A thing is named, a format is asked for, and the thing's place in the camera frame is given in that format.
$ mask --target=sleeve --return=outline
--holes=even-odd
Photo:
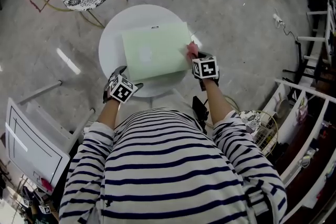
[[[213,140],[242,177],[248,205],[257,220],[271,208],[273,223],[280,223],[287,209],[284,185],[237,113],[231,111],[215,124]]]
[[[71,161],[62,197],[61,224],[86,223],[100,195],[105,161],[113,146],[114,132],[94,122]]]

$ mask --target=wrist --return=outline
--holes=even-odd
[[[106,104],[109,104],[109,105],[119,105],[120,102],[117,99],[112,98],[112,99],[108,100],[106,102]]]
[[[212,79],[203,79],[203,83],[206,87],[212,84],[216,85],[216,83]]]

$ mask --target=white round table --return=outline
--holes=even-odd
[[[155,5],[138,5],[115,15],[106,25],[99,41],[99,62],[105,76],[109,78],[119,66],[127,66],[121,34],[133,28],[180,23],[182,20],[170,10]],[[129,78],[128,70],[124,74]],[[143,88],[136,97],[154,97],[175,88],[184,78],[186,71],[133,81],[142,82]]]

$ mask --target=concrete floor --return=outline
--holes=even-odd
[[[57,80],[64,85],[37,99],[46,111],[68,130],[74,130],[91,107],[96,118],[106,83],[98,59],[102,29],[76,12],[49,7],[39,12],[29,0],[1,1],[1,130],[8,97],[18,99]],[[32,1],[42,8],[42,0]],[[275,9],[286,30],[295,35],[309,32],[306,0],[107,0],[93,12],[106,24],[118,12],[139,4],[163,6],[188,23],[203,50],[217,56],[220,88],[241,110],[258,109],[274,86],[273,78],[297,65],[293,38],[275,28]],[[81,70],[79,75],[63,62],[57,48]],[[204,98],[190,73],[178,90],[190,101],[194,95]]]

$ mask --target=black glove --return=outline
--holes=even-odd
[[[201,59],[201,58],[212,57],[211,54],[208,54],[208,53],[203,52],[203,51],[199,51],[199,52],[198,52],[198,55],[193,54],[193,56],[195,57],[194,59]],[[197,76],[195,76],[195,74],[194,74],[194,69],[193,69],[193,75],[194,75],[194,78],[195,78],[195,79],[198,79],[198,80],[199,80],[199,82],[200,82],[200,85],[199,85],[199,86],[201,87],[201,90],[202,90],[202,91],[205,91],[206,89],[205,89],[205,85],[204,85],[203,79],[200,79],[200,78],[198,78]],[[216,85],[218,86],[218,82],[219,82],[219,71],[218,71],[218,77],[215,77],[215,78],[208,78],[208,79],[213,80],[213,81],[216,83]]]
[[[136,87],[135,91],[131,91],[129,93],[129,96],[128,96],[127,100],[129,99],[130,96],[134,95],[137,91],[139,91],[143,87],[143,83],[138,83],[138,84],[134,85],[129,80],[127,80],[127,77],[124,74],[122,74],[126,70],[126,68],[127,68],[127,66],[118,67],[118,68],[116,68],[116,70],[110,76],[108,82],[104,86],[103,103],[106,103],[107,101],[112,100],[112,99],[115,99],[115,100],[120,102],[120,100],[118,100],[117,98],[114,98],[112,95],[109,95],[111,90],[113,90],[114,87],[118,84],[117,82],[115,82],[115,80],[117,79],[118,76],[122,76],[123,78],[125,78],[125,81],[129,85],[132,85],[131,88],[133,88],[133,86]]]

